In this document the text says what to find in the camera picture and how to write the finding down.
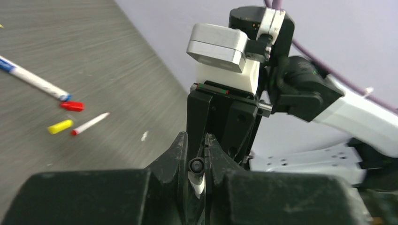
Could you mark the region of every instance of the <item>yellow cap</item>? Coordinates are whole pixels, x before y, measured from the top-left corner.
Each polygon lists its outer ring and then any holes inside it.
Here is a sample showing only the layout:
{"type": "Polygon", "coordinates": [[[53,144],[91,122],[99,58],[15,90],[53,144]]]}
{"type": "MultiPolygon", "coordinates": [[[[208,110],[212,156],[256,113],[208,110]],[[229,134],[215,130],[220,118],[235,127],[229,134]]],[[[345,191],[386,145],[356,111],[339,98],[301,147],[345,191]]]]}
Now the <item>yellow cap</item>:
{"type": "Polygon", "coordinates": [[[47,127],[48,132],[50,134],[54,135],[56,133],[59,133],[65,129],[68,129],[69,127],[73,126],[73,121],[72,120],[64,120],[60,123],[57,123],[55,125],[52,125],[50,127],[47,127]]]}

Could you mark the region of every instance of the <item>white marker with red end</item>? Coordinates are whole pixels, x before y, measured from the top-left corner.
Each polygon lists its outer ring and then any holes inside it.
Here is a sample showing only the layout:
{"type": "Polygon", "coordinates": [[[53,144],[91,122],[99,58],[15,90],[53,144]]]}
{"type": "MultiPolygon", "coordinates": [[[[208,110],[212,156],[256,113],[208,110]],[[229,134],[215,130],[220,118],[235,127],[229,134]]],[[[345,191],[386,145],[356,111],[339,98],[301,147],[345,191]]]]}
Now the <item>white marker with red end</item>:
{"type": "Polygon", "coordinates": [[[98,122],[100,122],[101,120],[105,119],[107,116],[109,116],[109,114],[110,114],[110,112],[106,112],[106,113],[103,113],[103,114],[97,116],[96,118],[94,118],[94,119],[88,121],[87,123],[85,123],[85,124],[79,126],[79,127],[76,128],[76,129],[74,129],[74,130],[71,132],[71,134],[72,134],[73,136],[78,135],[79,133],[81,133],[81,132],[87,130],[88,128],[92,127],[92,126],[95,125],[96,123],[98,123],[98,122]]]}

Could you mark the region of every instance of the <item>hole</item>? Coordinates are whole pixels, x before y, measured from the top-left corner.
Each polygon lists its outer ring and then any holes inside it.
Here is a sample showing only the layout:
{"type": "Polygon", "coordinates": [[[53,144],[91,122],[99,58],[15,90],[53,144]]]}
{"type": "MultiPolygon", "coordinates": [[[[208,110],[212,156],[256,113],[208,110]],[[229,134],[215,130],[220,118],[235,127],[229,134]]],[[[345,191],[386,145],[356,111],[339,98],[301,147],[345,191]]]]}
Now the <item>hole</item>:
{"type": "Polygon", "coordinates": [[[235,147],[230,147],[228,149],[228,155],[231,156],[232,158],[237,154],[237,148],[235,147]]]}
{"type": "Polygon", "coordinates": [[[246,117],[244,115],[239,115],[237,117],[237,121],[240,123],[244,123],[244,122],[246,122],[246,117]]]}

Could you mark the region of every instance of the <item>white background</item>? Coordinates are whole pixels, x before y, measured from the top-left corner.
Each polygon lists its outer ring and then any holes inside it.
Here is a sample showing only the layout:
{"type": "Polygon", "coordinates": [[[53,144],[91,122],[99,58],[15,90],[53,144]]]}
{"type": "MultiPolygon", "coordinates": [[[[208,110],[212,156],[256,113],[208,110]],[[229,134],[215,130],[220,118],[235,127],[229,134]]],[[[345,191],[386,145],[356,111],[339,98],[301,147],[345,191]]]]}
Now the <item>white background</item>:
{"type": "MultiPolygon", "coordinates": [[[[188,91],[195,60],[186,47],[195,23],[228,26],[229,11],[261,0],[116,0],[188,91]]],[[[335,70],[398,107],[397,0],[284,0],[295,38],[335,70]]],[[[253,150],[267,156],[327,147],[348,135],[287,115],[262,120],[253,150]]]]}

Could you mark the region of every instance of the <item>yellow marker cap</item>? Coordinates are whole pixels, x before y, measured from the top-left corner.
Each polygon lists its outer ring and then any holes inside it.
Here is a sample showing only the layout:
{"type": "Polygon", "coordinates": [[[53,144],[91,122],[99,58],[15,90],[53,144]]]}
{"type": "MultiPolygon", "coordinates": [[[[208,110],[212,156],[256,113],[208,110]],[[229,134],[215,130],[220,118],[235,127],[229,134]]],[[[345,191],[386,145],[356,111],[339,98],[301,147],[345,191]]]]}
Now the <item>yellow marker cap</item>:
{"type": "Polygon", "coordinates": [[[48,132],[50,132],[50,134],[54,135],[54,134],[59,133],[65,129],[68,129],[71,126],[73,126],[72,120],[64,120],[64,121],[54,124],[50,127],[47,127],[47,130],[48,130],[48,132]]]}

